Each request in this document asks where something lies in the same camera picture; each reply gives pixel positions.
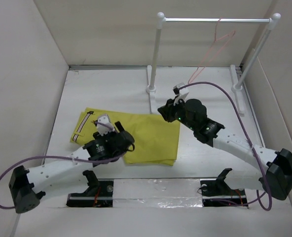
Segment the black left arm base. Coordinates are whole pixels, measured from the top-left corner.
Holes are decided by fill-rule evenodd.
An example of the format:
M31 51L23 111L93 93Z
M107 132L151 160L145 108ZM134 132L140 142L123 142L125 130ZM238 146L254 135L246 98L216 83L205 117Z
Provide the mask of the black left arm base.
M66 206L75 208L113 207L114 180L99 180L93 170L86 170L82 175L87 179L87 189L82 193L69 194Z

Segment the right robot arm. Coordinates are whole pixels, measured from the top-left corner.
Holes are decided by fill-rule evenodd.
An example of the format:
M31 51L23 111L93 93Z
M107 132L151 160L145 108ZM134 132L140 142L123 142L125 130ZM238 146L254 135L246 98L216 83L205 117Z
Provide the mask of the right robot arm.
M285 200L292 190L292 153L250 145L231 133L224 125L208 118L207 109L198 99L167 100L158 112L167 122L179 121L193 131L194 137L212 148L223 150L257 169L253 175L225 168L214 180L203 182L202 194L226 196L236 189L270 191L277 200Z

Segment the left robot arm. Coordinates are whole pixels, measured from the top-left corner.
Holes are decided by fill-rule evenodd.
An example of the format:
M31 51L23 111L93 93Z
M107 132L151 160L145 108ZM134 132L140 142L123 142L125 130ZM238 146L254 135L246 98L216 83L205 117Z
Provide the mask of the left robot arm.
M42 201L68 194L95 196L101 190L93 168L119 160L135 149L133 136L120 122L95 122L97 132L93 140L69 157L54 156L48 164L26 169L16 167L9 181L9 189L17 214L36 208Z

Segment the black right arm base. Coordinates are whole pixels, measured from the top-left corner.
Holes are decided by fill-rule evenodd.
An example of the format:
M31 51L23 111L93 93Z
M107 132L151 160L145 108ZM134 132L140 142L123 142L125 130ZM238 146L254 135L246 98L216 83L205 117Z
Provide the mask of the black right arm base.
M200 179L197 193L204 207L248 206L245 190L231 189L225 179L232 168L224 169L217 177Z

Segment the yellow trousers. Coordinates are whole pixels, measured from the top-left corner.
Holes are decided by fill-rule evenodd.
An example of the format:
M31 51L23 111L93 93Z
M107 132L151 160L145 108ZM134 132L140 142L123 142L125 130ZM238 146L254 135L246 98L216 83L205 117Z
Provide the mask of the yellow trousers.
M87 107L80 113L71 135L72 143L83 146L93 140L97 131L94 121L101 115L108 115L111 122L121 122L135 139L135 150L124 156L126 164L174 165L179 145L180 124L167 123L160 115L130 114Z

